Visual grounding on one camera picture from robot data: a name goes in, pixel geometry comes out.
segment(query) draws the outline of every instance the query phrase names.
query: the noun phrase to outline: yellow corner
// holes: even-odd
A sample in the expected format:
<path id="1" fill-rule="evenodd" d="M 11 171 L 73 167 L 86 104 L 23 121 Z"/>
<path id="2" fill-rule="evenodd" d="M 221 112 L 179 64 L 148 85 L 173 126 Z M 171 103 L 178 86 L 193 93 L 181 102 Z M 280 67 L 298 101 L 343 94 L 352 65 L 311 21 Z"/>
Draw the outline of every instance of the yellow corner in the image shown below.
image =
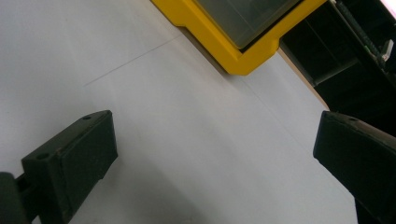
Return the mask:
<path id="1" fill-rule="evenodd" d="M 279 48 L 280 37 L 326 2 L 303 0 L 242 53 L 194 0 L 151 1 L 175 26 L 186 27 L 229 74 L 239 76 L 248 75 L 271 58 Z"/>

